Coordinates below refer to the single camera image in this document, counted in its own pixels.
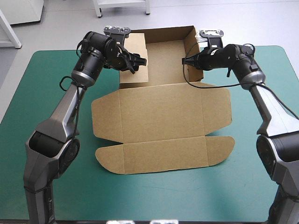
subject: white furniture leg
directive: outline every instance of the white furniture leg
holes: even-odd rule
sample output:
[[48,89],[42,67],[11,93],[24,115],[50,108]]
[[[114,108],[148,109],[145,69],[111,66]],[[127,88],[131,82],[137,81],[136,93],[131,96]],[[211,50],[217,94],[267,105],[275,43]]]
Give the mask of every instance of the white furniture leg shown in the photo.
[[145,13],[146,15],[150,14],[150,0],[145,0]]
[[14,33],[4,14],[0,10],[0,26],[3,28],[9,40],[0,40],[0,47],[15,47],[21,48],[22,44]]
[[97,17],[102,17],[102,10],[99,8],[98,0],[93,0],[95,13],[97,14]]
[[146,14],[150,14],[150,0],[93,0],[97,17],[102,17],[102,8],[140,7],[145,5]]

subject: white cabinet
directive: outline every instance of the white cabinet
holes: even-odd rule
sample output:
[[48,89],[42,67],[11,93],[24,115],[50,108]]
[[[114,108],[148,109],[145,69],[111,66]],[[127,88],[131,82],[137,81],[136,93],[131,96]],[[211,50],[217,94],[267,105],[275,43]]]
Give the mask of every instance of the white cabinet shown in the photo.
[[43,0],[0,0],[0,9],[10,25],[40,21]]
[[144,6],[145,13],[150,14],[150,0],[93,0],[97,17],[102,17],[102,8]]

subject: box flap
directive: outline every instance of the box flap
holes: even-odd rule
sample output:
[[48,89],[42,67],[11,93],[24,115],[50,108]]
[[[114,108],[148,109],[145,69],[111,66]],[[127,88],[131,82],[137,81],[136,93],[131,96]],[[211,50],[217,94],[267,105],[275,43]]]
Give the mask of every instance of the box flap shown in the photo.
[[139,66],[139,70],[132,74],[128,71],[120,71],[120,83],[144,83],[149,81],[148,71],[148,52],[145,46],[144,34],[130,34],[125,39],[124,47],[131,53],[140,54],[140,57],[146,58],[146,66]]
[[122,143],[204,136],[231,123],[227,89],[187,83],[117,90],[94,100],[92,113],[95,136]]
[[230,155],[234,144],[232,137],[200,136],[103,147],[95,155],[113,173],[152,173],[218,164]]
[[183,40],[194,26],[187,27],[167,27],[156,29],[132,30],[132,33],[144,33],[146,43],[157,43],[165,41]]

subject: metal bracket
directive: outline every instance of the metal bracket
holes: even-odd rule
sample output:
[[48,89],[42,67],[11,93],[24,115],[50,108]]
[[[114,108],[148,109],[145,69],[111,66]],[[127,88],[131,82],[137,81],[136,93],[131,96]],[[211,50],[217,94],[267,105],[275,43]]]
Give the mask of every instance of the metal bracket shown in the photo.
[[199,30],[195,36],[197,42],[207,42],[208,48],[218,47],[223,48],[221,38],[224,36],[222,30]]
[[131,33],[131,29],[128,27],[105,26],[104,33],[123,46],[125,38],[128,38]]

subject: flattened cardboard box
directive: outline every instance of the flattened cardboard box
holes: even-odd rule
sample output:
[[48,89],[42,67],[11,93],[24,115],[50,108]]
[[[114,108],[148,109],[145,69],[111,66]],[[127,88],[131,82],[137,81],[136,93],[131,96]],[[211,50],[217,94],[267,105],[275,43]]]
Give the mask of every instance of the flattened cardboard box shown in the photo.
[[[231,123],[229,91],[193,88],[182,75],[181,58],[196,43],[195,28],[136,32],[145,34],[149,81],[121,84],[119,90],[93,101],[95,136],[123,143],[99,148],[98,161],[111,172],[135,174],[225,160],[233,138],[205,135]],[[194,47],[192,54],[198,51],[199,46]],[[203,78],[193,67],[186,72],[191,81]]]

